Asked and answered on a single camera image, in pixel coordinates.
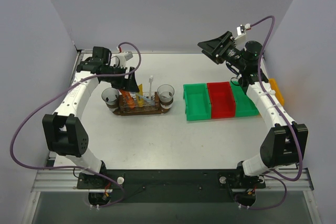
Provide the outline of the orange toothpaste tube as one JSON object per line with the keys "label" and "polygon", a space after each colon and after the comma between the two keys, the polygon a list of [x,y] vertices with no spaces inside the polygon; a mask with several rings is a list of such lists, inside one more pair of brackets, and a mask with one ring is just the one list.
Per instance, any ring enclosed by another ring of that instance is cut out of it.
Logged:
{"label": "orange toothpaste tube", "polygon": [[130,109],[134,109],[135,108],[135,103],[134,103],[134,99],[133,97],[131,97],[130,92],[128,91],[124,91],[124,90],[120,90],[125,102],[127,103],[128,107]]}

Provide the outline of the dark smoked plastic cup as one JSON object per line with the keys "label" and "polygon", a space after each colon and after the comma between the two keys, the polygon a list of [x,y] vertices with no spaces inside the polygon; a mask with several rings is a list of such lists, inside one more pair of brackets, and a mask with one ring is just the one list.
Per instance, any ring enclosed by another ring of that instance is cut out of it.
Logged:
{"label": "dark smoked plastic cup", "polygon": [[119,108],[119,96],[119,90],[115,88],[106,88],[101,94],[102,100],[111,112],[114,112]]}

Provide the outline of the yellow toothpaste tube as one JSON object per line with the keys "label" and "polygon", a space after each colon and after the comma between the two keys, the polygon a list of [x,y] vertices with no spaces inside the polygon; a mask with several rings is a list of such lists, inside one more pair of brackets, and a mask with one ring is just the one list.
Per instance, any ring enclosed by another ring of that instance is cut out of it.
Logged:
{"label": "yellow toothpaste tube", "polygon": [[138,86],[139,88],[139,92],[136,93],[136,100],[137,100],[137,104],[139,107],[143,107],[144,106],[144,99],[143,99],[143,89],[142,89],[142,84],[140,84]]}

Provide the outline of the white toothbrush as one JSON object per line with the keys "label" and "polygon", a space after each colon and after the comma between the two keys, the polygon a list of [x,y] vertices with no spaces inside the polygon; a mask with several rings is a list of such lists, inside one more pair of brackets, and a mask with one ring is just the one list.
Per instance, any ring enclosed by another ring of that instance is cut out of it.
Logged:
{"label": "white toothbrush", "polygon": [[154,80],[154,76],[150,75],[150,77],[149,77],[149,92],[148,92],[148,98],[149,98],[150,101],[152,101],[152,83],[153,83],[153,80]]}

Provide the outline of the clear acrylic toothbrush holder rack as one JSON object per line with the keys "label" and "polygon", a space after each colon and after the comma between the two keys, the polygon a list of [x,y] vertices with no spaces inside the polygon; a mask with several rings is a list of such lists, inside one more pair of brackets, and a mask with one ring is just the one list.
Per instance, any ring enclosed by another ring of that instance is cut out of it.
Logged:
{"label": "clear acrylic toothbrush holder rack", "polygon": [[[134,109],[130,109],[128,107],[127,103],[125,102],[123,96],[120,95],[119,96],[119,108],[120,108],[120,111],[122,111],[122,112],[128,112],[128,113],[130,113],[130,112],[140,112],[140,111],[153,111],[153,110],[157,109],[157,107],[158,107],[158,100],[155,97],[156,96],[155,92],[152,92],[152,100],[155,101],[155,105],[149,105],[149,104],[145,103],[143,107],[139,107],[138,106],[136,97],[135,97],[135,95],[132,92],[130,92],[130,95],[134,99],[135,108]],[[148,97],[148,92],[143,92],[143,96]]]}

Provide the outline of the light blue toothbrush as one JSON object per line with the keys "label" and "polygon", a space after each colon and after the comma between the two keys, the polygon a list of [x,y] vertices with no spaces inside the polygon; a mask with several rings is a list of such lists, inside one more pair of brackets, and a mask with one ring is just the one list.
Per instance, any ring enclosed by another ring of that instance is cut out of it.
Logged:
{"label": "light blue toothbrush", "polygon": [[145,96],[143,96],[143,99],[144,99],[144,103],[149,104],[149,105],[155,105],[155,101],[154,100],[150,101],[149,98],[145,97]]}

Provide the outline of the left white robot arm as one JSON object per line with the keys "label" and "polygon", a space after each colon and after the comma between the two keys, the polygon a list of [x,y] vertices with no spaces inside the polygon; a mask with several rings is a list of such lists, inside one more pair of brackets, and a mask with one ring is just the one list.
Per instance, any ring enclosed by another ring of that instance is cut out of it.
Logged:
{"label": "left white robot arm", "polygon": [[89,136],[80,119],[100,82],[110,83],[117,90],[139,91],[135,68],[126,67],[132,57],[130,51],[113,55],[108,48],[95,46],[92,55],[77,65],[73,89],[67,92],[54,113],[46,114],[42,120],[48,149],[83,167],[83,173],[89,175],[89,182],[96,188],[106,185],[108,175],[103,161],[89,149]]}

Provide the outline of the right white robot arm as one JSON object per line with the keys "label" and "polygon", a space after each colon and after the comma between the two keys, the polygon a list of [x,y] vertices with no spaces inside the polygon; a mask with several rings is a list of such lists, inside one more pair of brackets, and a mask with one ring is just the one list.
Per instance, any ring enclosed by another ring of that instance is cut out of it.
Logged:
{"label": "right white robot arm", "polygon": [[259,153],[242,162],[244,174],[257,176],[281,166],[302,166],[308,129],[304,124],[298,124],[276,98],[275,90],[261,70],[261,43],[251,40],[243,49],[237,49],[235,38],[227,31],[197,45],[214,63],[226,63],[238,70],[238,84],[256,106],[269,130]]}

